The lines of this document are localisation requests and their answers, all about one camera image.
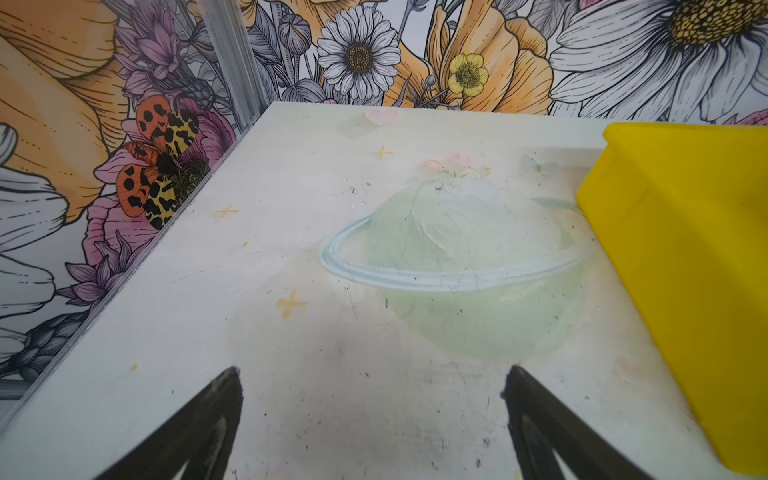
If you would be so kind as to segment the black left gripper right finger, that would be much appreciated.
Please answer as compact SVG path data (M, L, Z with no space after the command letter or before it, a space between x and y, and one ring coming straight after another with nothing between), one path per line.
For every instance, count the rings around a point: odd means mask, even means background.
M561 463L578 479L650 477L522 366L511 367L501 396L524 479L562 479Z

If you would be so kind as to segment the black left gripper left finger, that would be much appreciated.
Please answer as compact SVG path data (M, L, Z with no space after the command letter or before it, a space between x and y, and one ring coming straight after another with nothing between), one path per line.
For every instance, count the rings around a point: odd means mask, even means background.
M222 479L240 423L243 389L231 366L100 479Z

